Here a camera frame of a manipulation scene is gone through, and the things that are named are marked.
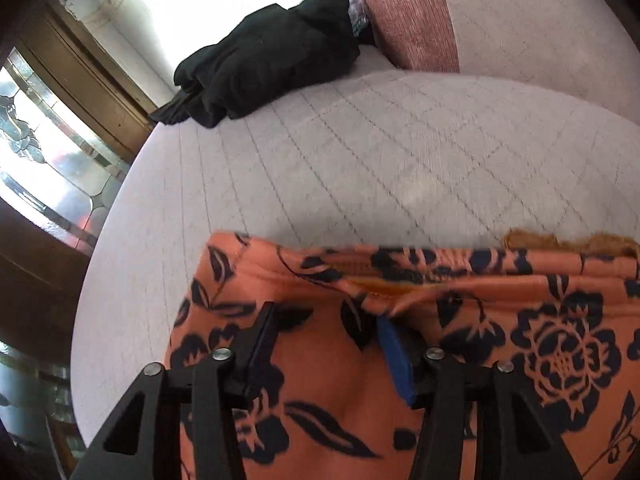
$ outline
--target red pillow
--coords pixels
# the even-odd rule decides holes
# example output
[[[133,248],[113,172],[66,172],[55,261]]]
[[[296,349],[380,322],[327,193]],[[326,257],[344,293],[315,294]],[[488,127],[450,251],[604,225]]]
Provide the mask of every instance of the red pillow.
[[[378,46],[396,66],[460,72],[446,0],[365,0]]]

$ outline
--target metal screw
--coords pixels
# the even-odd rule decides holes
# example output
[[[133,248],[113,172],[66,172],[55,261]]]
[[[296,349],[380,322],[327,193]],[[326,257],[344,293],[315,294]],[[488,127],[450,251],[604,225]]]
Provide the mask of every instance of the metal screw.
[[[439,361],[444,357],[444,350],[442,348],[438,348],[437,346],[432,346],[425,352],[424,356],[427,359]]]
[[[162,365],[160,363],[149,363],[145,366],[144,373],[148,376],[158,375],[162,371]]]
[[[216,361],[226,361],[231,357],[231,350],[229,348],[218,348],[212,352],[212,356]]]
[[[498,361],[498,370],[503,374],[510,374],[513,372],[513,363],[511,361]]]

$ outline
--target black garment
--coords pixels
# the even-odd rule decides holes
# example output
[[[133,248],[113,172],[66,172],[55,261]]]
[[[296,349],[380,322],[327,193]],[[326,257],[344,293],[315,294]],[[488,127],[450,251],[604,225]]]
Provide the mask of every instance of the black garment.
[[[367,26],[364,30],[358,35],[358,43],[360,45],[376,45],[376,39],[373,35],[373,27],[371,27],[371,22],[367,23]]]
[[[284,92],[344,75],[360,55],[348,9],[349,0],[305,0],[249,14],[178,65],[181,90],[150,117],[165,124],[192,117],[212,128],[226,115],[244,117]]]

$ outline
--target window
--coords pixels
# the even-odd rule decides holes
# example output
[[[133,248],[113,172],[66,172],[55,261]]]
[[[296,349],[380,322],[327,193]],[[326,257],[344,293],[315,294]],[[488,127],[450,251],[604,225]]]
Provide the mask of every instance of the window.
[[[127,171],[14,49],[0,69],[0,198],[91,255]]]

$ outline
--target orange cloth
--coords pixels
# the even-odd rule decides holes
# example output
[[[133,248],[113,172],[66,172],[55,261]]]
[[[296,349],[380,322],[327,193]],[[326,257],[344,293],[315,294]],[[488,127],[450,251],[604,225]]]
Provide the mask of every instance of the orange cloth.
[[[167,367],[228,346],[273,302],[281,332],[249,412],[235,414],[249,480],[408,478],[421,411],[396,394],[375,316],[431,345],[524,373],[588,480],[612,480],[640,436],[638,261],[540,250],[359,246],[290,251],[216,233],[166,352]],[[472,479],[470,410],[461,478]],[[183,478],[194,479],[190,407]]]

